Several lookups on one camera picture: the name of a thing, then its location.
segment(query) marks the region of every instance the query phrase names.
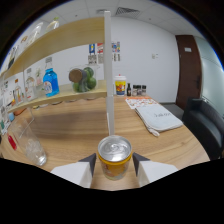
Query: ceiling light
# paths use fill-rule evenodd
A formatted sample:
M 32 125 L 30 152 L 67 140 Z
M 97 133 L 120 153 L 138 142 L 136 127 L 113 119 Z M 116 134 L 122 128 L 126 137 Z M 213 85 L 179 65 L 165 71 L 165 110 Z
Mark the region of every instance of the ceiling light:
M 105 11 L 107 11 L 107 9 L 98 9 L 98 10 L 96 10 L 96 13 L 103 14 Z

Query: brown door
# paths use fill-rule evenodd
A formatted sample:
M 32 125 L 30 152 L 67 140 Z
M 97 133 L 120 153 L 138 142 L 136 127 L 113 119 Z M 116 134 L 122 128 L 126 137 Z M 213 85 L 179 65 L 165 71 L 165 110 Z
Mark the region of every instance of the brown door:
M 180 59 L 176 105 L 184 110 L 188 97 L 200 97 L 202 80 L 201 60 L 193 36 L 177 35 L 176 40 Z

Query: wooden table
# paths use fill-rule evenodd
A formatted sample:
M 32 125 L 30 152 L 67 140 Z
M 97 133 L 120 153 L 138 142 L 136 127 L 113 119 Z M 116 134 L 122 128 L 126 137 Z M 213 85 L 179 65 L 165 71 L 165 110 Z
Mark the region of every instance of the wooden table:
M 115 134 L 127 138 L 133 152 L 152 161 L 172 164 L 178 169 L 209 161 L 201 144 L 185 126 L 155 137 L 136 112 L 129 108 L 124 97 L 115 96 L 114 107 Z M 47 154 L 47 162 L 41 168 L 49 172 L 56 166 L 75 163 L 96 153 L 99 142 L 108 136 L 105 98 L 62 102 L 32 109 L 32 112 L 35 120 L 31 128 Z M 25 110 L 19 116 L 28 118 L 30 114 Z M 1 150 L 5 159 L 31 164 L 19 147 L 16 151 L 12 149 L 6 135 L 2 139 Z M 111 181 L 104 177 L 97 158 L 91 188 L 120 190 L 138 187 L 132 159 L 126 176 Z

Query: red object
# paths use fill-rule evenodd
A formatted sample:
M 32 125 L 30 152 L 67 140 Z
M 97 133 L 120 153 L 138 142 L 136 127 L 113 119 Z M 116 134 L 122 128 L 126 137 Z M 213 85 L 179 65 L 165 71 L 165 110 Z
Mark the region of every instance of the red object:
M 17 149 L 17 146 L 16 146 L 16 143 L 14 142 L 12 136 L 10 136 L 8 133 L 7 133 L 7 135 L 8 135 L 9 143 L 11 144 L 12 148 L 13 148 L 14 150 L 16 150 L 16 149 Z

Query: can lid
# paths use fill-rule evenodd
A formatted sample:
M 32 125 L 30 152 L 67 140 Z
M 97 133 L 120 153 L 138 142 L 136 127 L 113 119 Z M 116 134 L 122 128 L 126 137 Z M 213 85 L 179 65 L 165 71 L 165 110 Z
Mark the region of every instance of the can lid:
M 107 161 L 119 162 L 131 154 L 131 144 L 121 136 L 110 135 L 100 141 L 98 152 Z
M 46 58 L 46 63 L 47 62 L 51 62 L 52 61 L 52 57 L 48 57 L 48 58 Z

